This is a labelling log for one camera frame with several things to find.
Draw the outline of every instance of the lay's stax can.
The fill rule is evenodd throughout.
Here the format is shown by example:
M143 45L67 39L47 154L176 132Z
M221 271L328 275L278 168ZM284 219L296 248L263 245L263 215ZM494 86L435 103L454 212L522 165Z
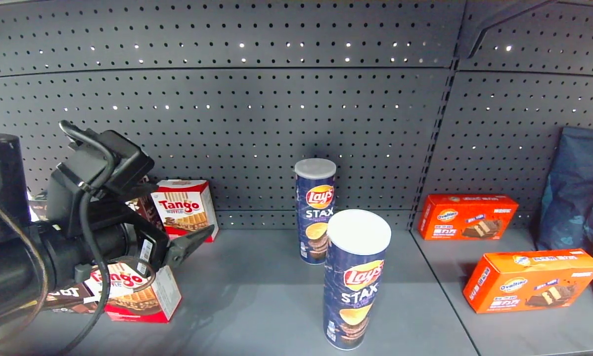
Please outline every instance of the lay's stax can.
M360 346L380 288L391 228L365 210L336 213L327 227L323 331L337 349Z
M335 163L322 158L301 160L296 172L296 224L303 261L325 262L327 222L334 214Z

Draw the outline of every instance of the ovaltine logo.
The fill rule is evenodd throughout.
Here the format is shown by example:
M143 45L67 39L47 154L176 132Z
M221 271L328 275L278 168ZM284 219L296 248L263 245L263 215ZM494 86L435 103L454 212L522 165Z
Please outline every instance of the ovaltine logo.
M319 185L313 187L305 195L308 205L314 209L324 209L330 205L334 198L334 187L331 185Z
M447 223L448 221L455 220L457 214L459 214L459 212L457 212L455 209L441 210L441 212L437 216L437 220Z
M500 286L499 289L502 290L504 293L512 293L522 288L522 286L524 286L526 283L527 279L523 277L516 277L505 282L505 284Z
M384 267L384 260L376 260L353 266L344 271L344 285L353 290L359 291L362 288L369 286L382 274Z

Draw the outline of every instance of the perforated metal panel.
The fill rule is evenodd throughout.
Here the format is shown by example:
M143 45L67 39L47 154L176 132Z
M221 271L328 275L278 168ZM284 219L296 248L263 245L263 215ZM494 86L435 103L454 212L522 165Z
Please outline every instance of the perforated metal panel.
M0 76L188 67L449 67L464 2L0 6Z
M446 69L97 71L0 78L0 132L32 191L68 155L57 122L114 129L161 178L207 178L219 210L291 210L292 166L338 165L337 206L410 209Z
M466 13L463 26L483 15ZM497 24L459 69L593 75L593 6L548 4Z
M373 210L395 230L407 229L413 212L410 210ZM238 211L221 210L217 212L221 228L238 229L295 229L294 211Z
M536 210L563 126L593 129L593 77L459 72L423 196L504 192Z

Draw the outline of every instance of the potato chip image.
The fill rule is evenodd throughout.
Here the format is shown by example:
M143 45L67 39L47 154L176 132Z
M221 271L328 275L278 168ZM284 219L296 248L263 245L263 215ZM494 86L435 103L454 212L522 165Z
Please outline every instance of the potato chip image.
M371 306L373 306L373 303L358 309L340 309L338 313L340 314L342 320L344 320L344 322L347 324L358 325L366 318L366 314L368 314L371 310Z
M305 229L305 234L310 240L320 239L325 232L327 232L327 223L325 222L313 223Z

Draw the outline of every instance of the orange box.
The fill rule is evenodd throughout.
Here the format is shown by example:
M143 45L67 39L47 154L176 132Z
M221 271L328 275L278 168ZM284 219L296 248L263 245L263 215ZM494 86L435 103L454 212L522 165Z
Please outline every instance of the orange box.
M593 257L574 250L486 253L463 295L477 313L570 306L593 280Z
M430 194L419 232L425 240L497 240L516 208L506 195Z

